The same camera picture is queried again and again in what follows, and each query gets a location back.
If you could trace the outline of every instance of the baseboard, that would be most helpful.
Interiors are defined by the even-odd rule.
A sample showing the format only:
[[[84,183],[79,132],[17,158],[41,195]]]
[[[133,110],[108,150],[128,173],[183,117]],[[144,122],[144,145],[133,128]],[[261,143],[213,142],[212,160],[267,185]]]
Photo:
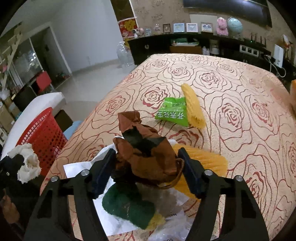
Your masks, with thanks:
[[[120,63],[119,63],[118,59],[113,59],[113,60],[109,60],[109,61],[106,61],[106,62],[95,64],[95,65],[92,65],[92,66],[88,66],[88,67],[83,68],[83,69],[76,70],[76,71],[72,72],[72,75],[80,74],[80,73],[87,72],[87,71],[92,71],[94,69],[106,67],[106,66],[111,65],[111,64],[120,64]]]

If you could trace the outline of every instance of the floral tablecloth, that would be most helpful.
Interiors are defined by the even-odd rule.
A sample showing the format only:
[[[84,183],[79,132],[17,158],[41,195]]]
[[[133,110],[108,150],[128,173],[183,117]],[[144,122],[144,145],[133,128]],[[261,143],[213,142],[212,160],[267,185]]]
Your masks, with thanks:
[[[154,116],[165,97],[181,97],[188,83],[199,97],[207,122],[203,130],[185,128]],[[242,175],[263,214],[272,239],[288,220],[296,199],[296,127],[289,93],[268,71],[212,56],[158,54],[132,71],[98,104],[67,142],[49,178],[65,178],[64,164],[89,161],[120,135],[117,113],[137,110],[142,123],[179,143],[216,152],[229,162],[227,177]],[[198,202],[183,205],[194,216]],[[73,198],[70,212],[81,238]],[[216,220],[222,224],[223,207]],[[146,240],[151,232],[137,230],[110,240]]]

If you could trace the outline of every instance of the red plastic basket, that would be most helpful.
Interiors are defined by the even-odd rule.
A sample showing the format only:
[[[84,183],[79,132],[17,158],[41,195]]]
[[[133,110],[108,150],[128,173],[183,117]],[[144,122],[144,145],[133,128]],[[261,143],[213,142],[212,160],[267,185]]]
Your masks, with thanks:
[[[66,142],[66,137],[52,116],[52,108],[49,107],[31,122],[17,145],[32,144],[42,168],[41,175],[46,176]]]

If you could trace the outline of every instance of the silver bolt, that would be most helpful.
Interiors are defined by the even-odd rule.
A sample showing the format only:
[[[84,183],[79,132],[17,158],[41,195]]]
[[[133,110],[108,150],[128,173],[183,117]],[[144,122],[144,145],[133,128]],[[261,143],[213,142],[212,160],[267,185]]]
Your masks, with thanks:
[[[235,176],[235,179],[239,182],[242,182],[243,181],[243,177],[242,176]]]
[[[51,180],[52,182],[56,182],[58,179],[59,179],[58,176],[53,176],[50,180]]]
[[[205,170],[205,174],[207,175],[207,176],[211,176],[211,175],[213,175],[213,172],[211,171],[211,170]]]
[[[87,176],[89,174],[89,170],[85,169],[81,171],[81,176]]]

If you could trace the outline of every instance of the charging cable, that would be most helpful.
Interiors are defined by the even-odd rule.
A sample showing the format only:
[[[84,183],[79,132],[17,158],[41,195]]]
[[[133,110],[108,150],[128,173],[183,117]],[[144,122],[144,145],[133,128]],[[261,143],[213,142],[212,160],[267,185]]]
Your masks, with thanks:
[[[283,69],[283,70],[285,71],[285,74],[284,74],[283,76],[280,75],[280,73],[279,73],[277,67],[276,67],[273,63],[271,63],[271,61],[270,61],[270,56],[269,56],[269,55],[264,55],[264,59],[265,59],[268,63],[270,63],[270,69],[269,69],[269,72],[271,72],[271,66],[273,66],[273,67],[276,69],[276,77],[284,78],[284,77],[286,76],[286,70],[285,70],[284,68],[281,68],[281,69]]]

